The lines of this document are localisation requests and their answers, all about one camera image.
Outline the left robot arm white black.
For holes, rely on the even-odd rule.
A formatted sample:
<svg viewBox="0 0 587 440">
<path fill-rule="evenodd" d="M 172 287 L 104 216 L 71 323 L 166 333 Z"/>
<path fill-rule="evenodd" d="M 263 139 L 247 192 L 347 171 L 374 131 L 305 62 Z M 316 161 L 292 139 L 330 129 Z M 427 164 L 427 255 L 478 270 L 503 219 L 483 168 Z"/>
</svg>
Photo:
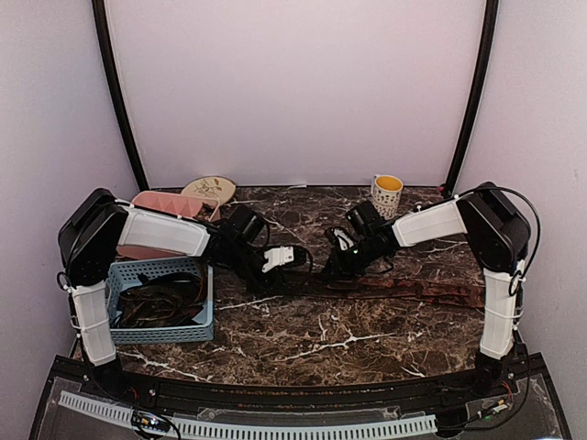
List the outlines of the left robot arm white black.
<svg viewBox="0 0 587 440">
<path fill-rule="evenodd" d="M 255 248 L 264 220 L 245 206 L 229 218 L 206 223 L 119 201 L 104 188 L 94 190 L 58 234 L 64 290 L 90 363 L 99 367 L 93 383 L 110 400 L 129 392 L 128 377 L 109 363 L 116 360 L 105 305 L 105 280 L 120 247 L 132 246 L 203 257 L 265 285 L 276 268 L 294 259 L 291 247 Z"/>
</svg>

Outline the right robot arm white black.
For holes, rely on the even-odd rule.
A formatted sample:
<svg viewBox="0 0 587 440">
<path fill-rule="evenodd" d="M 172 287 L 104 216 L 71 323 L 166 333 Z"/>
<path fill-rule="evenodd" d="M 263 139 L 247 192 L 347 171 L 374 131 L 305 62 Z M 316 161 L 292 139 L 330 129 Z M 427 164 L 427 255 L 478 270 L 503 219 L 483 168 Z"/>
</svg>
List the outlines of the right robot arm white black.
<svg viewBox="0 0 587 440">
<path fill-rule="evenodd" d="M 326 231 L 331 251 L 320 274 L 326 280 L 349 280 L 364 275 L 375 260 L 391 258 L 402 248 L 464 235 L 484 277 L 479 351 L 487 358 L 504 358 L 514 345 L 521 317 L 517 294 L 534 257 L 528 245 L 535 236 L 510 195 L 511 190 L 488 181 L 390 220 L 372 202 L 360 203 L 346 213 L 352 233 L 340 227 Z"/>
</svg>

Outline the brown red patterned tie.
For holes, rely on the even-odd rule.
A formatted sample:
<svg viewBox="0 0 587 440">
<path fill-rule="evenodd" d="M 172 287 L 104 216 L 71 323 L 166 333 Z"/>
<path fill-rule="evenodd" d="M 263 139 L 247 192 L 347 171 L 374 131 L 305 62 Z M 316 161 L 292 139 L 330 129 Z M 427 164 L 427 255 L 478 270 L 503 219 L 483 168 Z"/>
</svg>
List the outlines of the brown red patterned tie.
<svg viewBox="0 0 587 440">
<path fill-rule="evenodd" d="M 284 284 L 293 294 L 322 299 L 402 299 L 423 303 L 481 309 L 485 304 L 482 286 L 438 283 L 426 280 L 369 275 L 348 280 L 325 280 L 319 274 L 304 275 L 286 270 Z"/>
</svg>

